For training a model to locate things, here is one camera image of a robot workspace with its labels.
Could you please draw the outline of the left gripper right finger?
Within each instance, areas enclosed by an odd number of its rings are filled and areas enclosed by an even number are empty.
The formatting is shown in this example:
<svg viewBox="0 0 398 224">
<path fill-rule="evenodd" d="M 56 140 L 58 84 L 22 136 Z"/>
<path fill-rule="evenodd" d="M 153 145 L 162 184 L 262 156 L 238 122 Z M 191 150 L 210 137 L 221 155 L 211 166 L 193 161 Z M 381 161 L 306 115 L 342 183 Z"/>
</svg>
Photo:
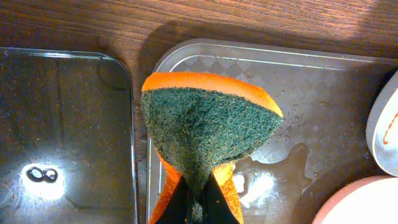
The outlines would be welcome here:
<svg viewBox="0 0 398 224">
<path fill-rule="evenodd" d="M 227 201 L 213 174 L 201 193 L 201 206 L 204 224 L 238 224 L 238 220 L 229 209 Z"/>
</svg>

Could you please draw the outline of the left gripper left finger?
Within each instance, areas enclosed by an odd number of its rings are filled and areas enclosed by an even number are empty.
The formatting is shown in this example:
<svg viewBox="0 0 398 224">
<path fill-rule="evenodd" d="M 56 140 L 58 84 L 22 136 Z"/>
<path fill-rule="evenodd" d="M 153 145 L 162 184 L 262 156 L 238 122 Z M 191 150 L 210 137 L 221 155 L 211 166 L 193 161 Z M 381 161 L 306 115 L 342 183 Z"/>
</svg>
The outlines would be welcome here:
<svg viewBox="0 0 398 224">
<path fill-rule="evenodd" d="M 181 177 L 156 224 L 192 224 L 192 190 Z"/>
</svg>

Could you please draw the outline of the pink white plate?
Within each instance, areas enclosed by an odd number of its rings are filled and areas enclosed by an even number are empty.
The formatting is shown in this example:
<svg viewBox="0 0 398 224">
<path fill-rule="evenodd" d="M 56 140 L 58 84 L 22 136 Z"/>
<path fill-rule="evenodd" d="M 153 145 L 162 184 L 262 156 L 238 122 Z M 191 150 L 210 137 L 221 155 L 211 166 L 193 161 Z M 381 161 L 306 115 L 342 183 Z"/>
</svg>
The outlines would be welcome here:
<svg viewBox="0 0 398 224">
<path fill-rule="evenodd" d="M 397 178 L 367 177 L 332 195 L 313 224 L 397 224 Z"/>
</svg>

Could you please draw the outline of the orange green scrub sponge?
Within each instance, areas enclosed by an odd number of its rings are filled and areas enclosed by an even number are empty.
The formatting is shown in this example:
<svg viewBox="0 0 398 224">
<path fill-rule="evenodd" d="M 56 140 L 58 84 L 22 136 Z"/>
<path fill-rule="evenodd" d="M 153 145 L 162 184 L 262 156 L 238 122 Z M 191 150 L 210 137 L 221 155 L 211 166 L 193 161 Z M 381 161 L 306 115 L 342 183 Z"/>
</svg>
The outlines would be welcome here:
<svg viewBox="0 0 398 224">
<path fill-rule="evenodd" d="M 166 171 L 149 221 L 164 212 L 181 177 L 192 190 L 192 223 L 203 223 L 201 193 L 213 174 L 229 209 L 244 221 L 233 165 L 262 146 L 283 114 L 261 87 L 222 75 L 155 72 L 142 86 L 142 112 Z"/>
</svg>

